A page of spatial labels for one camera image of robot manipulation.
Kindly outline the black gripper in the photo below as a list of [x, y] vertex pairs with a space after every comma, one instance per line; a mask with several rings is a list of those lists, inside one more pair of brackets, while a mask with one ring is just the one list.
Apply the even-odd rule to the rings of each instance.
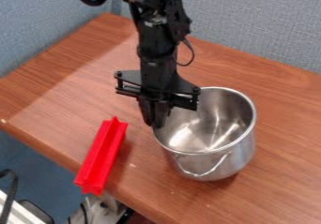
[[197, 110], [201, 88], [179, 76], [173, 60], [161, 64], [141, 62], [139, 70], [118, 70], [114, 78], [116, 93], [139, 98], [141, 113], [150, 127], [166, 124], [171, 107]]

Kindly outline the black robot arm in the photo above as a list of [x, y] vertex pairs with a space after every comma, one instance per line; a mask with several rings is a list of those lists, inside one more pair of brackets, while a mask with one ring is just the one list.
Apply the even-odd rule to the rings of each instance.
[[[98, 7], [107, 0], [80, 0]], [[178, 107], [195, 110], [201, 88], [178, 74], [178, 46], [189, 44], [191, 19], [182, 0], [124, 0], [138, 32], [137, 54], [141, 68], [119, 70], [116, 92], [135, 97], [145, 122], [162, 127]]]

